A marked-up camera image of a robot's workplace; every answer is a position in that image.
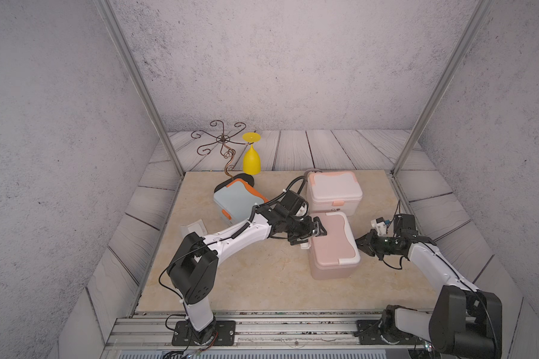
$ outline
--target black cable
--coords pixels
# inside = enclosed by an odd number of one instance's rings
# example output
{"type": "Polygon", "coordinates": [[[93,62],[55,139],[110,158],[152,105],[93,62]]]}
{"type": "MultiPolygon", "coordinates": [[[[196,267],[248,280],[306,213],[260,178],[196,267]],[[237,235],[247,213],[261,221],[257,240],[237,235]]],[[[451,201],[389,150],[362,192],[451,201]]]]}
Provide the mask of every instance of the black cable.
{"type": "Polygon", "coordinates": [[[184,350],[171,350],[170,352],[165,353],[164,356],[162,357],[162,359],[173,359],[174,355],[179,355],[180,359],[186,358],[187,355],[184,355],[184,353],[190,347],[190,344],[192,342],[192,337],[194,336],[194,331],[191,329],[190,323],[188,323],[188,333],[190,334],[190,337],[188,338],[188,345],[186,345],[186,348],[184,350]]]}
{"type": "Polygon", "coordinates": [[[170,314],[166,319],[165,319],[165,327],[170,329],[171,331],[175,331],[176,329],[175,328],[171,328],[168,326],[168,319],[172,318],[172,317],[186,317],[184,314],[170,314]]]}
{"type": "Polygon", "coordinates": [[[401,199],[397,200],[397,206],[395,207],[395,213],[393,214],[393,217],[391,217],[391,220],[389,221],[389,224],[387,225],[387,230],[389,231],[389,226],[393,223],[393,219],[395,218],[395,215],[397,214],[397,210],[401,208],[401,199]]]}
{"type": "Polygon", "coordinates": [[[395,270],[401,270],[401,269],[403,269],[403,266],[401,265],[401,262],[403,261],[404,258],[405,258],[405,255],[402,255],[401,258],[399,259],[399,268],[395,268],[394,266],[387,264],[387,262],[385,262],[385,259],[382,260],[382,261],[383,261],[383,263],[384,263],[385,265],[387,265],[389,268],[393,268],[393,269],[395,269],[395,270]]]}
{"type": "Polygon", "coordinates": [[[302,181],[302,184],[299,185],[299,189],[298,189],[298,195],[302,192],[303,190],[303,186],[305,186],[305,184],[308,182],[308,179],[305,178],[305,176],[303,176],[303,181],[302,181]]]}
{"type": "Polygon", "coordinates": [[[258,205],[258,207],[265,207],[265,206],[271,206],[274,204],[274,202],[278,201],[281,197],[285,196],[286,195],[286,192],[289,191],[292,186],[299,180],[303,180],[302,182],[302,185],[300,186],[300,188],[303,188],[303,185],[305,184],[305,177],[303,176],[299,176],[299,177],[295,177],[286,187],[286,189],[281,192],[279,195],[277,195],[276,197],[270,199],[269,201],[267,201],[266,203],[262,203],[261,205],[258,205]]]}
{"type": "Polygon", "coordinates": [[[415,354],[415,359],[419,359],[419,353],[417,353],[417,337],[414,336],[414,338],[415,338],[415,343],[413,343],[413,351],[411,354],[415,354]]]}
{"type": "Polygon", "coordinates": [[[200,249],[204,249],[204,248],[206,248],[207,246],[209,246],[209,245],[211,245],[211,244],[214,244],[214,243],[217,243],[217,242],[221,242],[221,241],[225,241],[225,240],[228,240],[228,239],[230,239],[230,238],[231,238],[231,237],[223,238],[223,239],[221,239],[221,240],[214,241],[214,242],[212,242],[212,243],[204,244],[203,246],[201,246],[201,247],[199,247],[199,248],[196,248],[196,249],[194,249],[194,250],[190,250],[188,253],[186,253],[185,255],[182,255],[181,257],[179,257],[178,259],[176,259],[175,261],[173,261],[172,263],[170,263],[167,267],[165,267],[165,269],[162,271],[162,273],[161,273],[160,276],[158,277],[158,283],[159,283],[162,287],[166,288],[167,290],[170,290],[170,291],[174,292],[178,297],[180,297],[180,299],[183,300],[184,298],[181,296],[180,293],[178,293],[177,291],[173,290],[172,288],[168,287],[167,285],[165,285],[164,283],[161,282],[161,277],[164,275],[164,273],[166,272],[166,270],[170,269],[170,268],[171,268],[177,261],[181,260],[181,259],[184,258],[185,256],[190,255],[190,254],[192,254],[192,253],[194,253],[194,252],[197,252],[197,251],[199,251],[200,249]]]}
{"type": "Polygon", "coordinates": [[[494,342],[494,345],[495,345],[495,350],[497,349],[500,349],[501,348],[501,345],[500,343],[497,341],[497,335],[495,334],[495,329],[493,329],[493,321],[491,321],[491,317],[489,316],[489,312],[487,311],[487,307],[485,306],[485,304],[483,303],[481,297],[477,294],[476,291],[473,290],[473,288],[471,288],[469,285],[467,285],[464,281],[461,280],[461,277],[457,274],[457,271],[455,269],[453,269],[452,266],[449,265],[449,263],[447,263],[447,261],[443,258],[441,258],[439,255],[437,255],[437,253],[435,253],[435,251],[433,249],[431,249],[430,246],[428,246],[427,244],[423,243],[424,246],[427,247],[427,249],[429,249],[437,258],[439,258],[442,262],[444,262],[446,264],[447,267],[449,267],[449,269],[452,270],[453,273],[455,273],[455,276],[457,277],[457,280],[465,285],[467,287],[467,289],[469,289],[470,291],[472,291],[475,296],[479,299],[479,301],[481,302],[482,306],[483,306],[483,309],[485,310],[485,314],[487,315],[487,319],[489,321],[489,325],[491,326],[491,332],[493,333],[493,342],[494,342]]]}

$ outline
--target pink box lid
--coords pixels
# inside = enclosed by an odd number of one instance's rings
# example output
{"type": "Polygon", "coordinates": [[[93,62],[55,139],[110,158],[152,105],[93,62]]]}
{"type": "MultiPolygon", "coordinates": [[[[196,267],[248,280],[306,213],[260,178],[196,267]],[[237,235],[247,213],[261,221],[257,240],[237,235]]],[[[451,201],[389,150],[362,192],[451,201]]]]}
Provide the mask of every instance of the pink box lid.
{"type": "Polygon", "coordinates": [[[321,267],[354,266],[360,255],[344,212],[316,213],[328,235],[310,238],[310,251],[321,267]]]}

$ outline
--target beige marble surface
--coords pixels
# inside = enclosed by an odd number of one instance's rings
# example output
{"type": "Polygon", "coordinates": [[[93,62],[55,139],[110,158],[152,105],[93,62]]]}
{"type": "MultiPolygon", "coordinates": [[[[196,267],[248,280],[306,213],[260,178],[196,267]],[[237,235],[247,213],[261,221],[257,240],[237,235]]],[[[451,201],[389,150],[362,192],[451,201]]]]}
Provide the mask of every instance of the beige marble surface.
{"type": "MultiPolygon", "coordinates": [[[[369,232],[371,219],[393,216],[397,198],[384,171],[354,173],[364,194],[356,214],[349,217],[358,238],[369,232]]],[[[272,198],[302,174],[303,171],[261,172],[255,176],[254,187],[272,198]]],[[[223,172],[187,172],[137,312],[183,310],[178,297],[159,285],[158,276],[181,242],[180,226],[202,219],[208,233],[226,227],[219,217],[213,191],[227,178],[223,172]]],[[[437,294],[413,264],[404,260],[403,270],[394,270],[377,258],[360,254],[359,268],[350,278],[318,281],[310,275],[306,250],[290,246],[286,240],[257,242],[219,266],[209,295],[211,307],[214,311],[379,310],[388,304],[433,308],[437,294]]],[[[386,257],[395,267],[398,259],[396,255],[386,257]]],[[[167,275],[162,281],[172,285],[167,275]]]]}

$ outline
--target white plastic piece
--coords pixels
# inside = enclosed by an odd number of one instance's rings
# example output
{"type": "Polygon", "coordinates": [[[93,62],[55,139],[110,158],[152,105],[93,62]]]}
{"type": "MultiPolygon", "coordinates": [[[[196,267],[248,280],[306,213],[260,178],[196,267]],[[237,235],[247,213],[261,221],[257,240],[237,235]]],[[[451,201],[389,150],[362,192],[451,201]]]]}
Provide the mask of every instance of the white plastic piece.
{"type": "Polygon", "coordinates": [[[302,217],[302,215],[305,215],[305,213],[307,212],[308,212],[308,207],[304,204],[299,208],[298,212],[295,215],[297,217],[302,217]]]}
{"type": "Polygon", "coordinates": [[[378,236],[384,237],[387,235],[387,225],[385,224],[385,221],[377,223],[377,219],[374,219],[371,221],[371,227],[375,229],[375,231],[378,233],[378,236]]]}
{"type": "Polygon", "coordinates": [[[395,310],[395,326],[397,329],[405,333],[411,333],[428,342],[429,337],[429,320],[431,314],[418,312],[417,310],[397,308],[395,310]]]}
{"type": "Polygon", "coordinates": [[[468,290],[467,287],[473,291],[479,289],[447,261],[437,246],[429,243],[414,243],[409,248],[408,257],[421,270],[437,293],[441,292],[444,285],[454,285],[464,291],[468,290]]]}
{"type": "Polygon", "coordinates": [[[203,237],[204,235],[208,234],[208,230],[206,230],[206,225],[203,224],[203,221],[201,219],[196,220],[191,225],[180,226],[180,230],[182,238],[185,238],[188,234],[192,232],[195,232],[200,237],[203,237]]]}
{"type": "Polygon", "coordinates": [[[201,331],[214,320],[214,314],[211,311],[210,299],[208,296],[198,303],[193,305],[184,304],[184,306],[186,307],[186,312],[190,318],[190,323],[192,323],[192,327],[194,327],[196,331],[201,331]]]}

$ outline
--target metal decorative stand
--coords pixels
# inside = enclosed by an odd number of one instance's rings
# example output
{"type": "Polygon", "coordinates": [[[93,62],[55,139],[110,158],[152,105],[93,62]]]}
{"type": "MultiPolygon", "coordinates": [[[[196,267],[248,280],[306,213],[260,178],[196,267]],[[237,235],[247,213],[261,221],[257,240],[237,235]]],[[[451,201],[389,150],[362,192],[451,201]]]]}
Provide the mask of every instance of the metal decorative stand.
{"type": "Polygon", "coordinates": [[[235,164],[231,164],[231,162],[233,161],[234,156],[236,155],[236,150],[234,150],[233,148],[228,146],[228,143],[232,143],[232,144],[236,144],[236,145],[249,145],[250,144],[249,142],[242,144],[242,143],[234,142],[234,141],[231,140],[232,137],[234,137],[238,133],[245,130],[246,125],[243,122],[236,122],[234,124],[234,127],[239,129],[239,131],[232,134],[231,136],[229,136],[229,135],[226,134],[225,125],[224,125],[223,121],[220,121],[219,119],[215,119],[215,120],[210,122],[210,126],[211,127],[216,127],[218,125],[218,123],[222,124],[222,134],[219,135],[219,136],[214,136],[211,133],[208,133],[207,131],[203,131],[203,130],[194,131],[194,132],[192,132],[191,136],[192,136],[193,139],[199,139],[202,136],[201,133],[205,133],[205,134],[207,134],[209,136],[212,136],[213,138],[216,139],[214,142],[212,142],[210,144],[201,145],[200,147],[198,147],[196,152],[200,156],[206,156],[206,155],[210,154],[211,149],[207,148],[207,146],[210,146],[210,145],[213,145],[213,144],[222,144],[222,146],[219,149],[219,154],[221,154],[223,156],[223,158],[229,159],[228,163],[226,163],[225,167],[223,168],[223,171],[225,172],[226,175],[228,175],[230,177],[233,177],[232,175],[229,174],[228,171],[233,170],[234,167],[235,167],[235,164]]]}

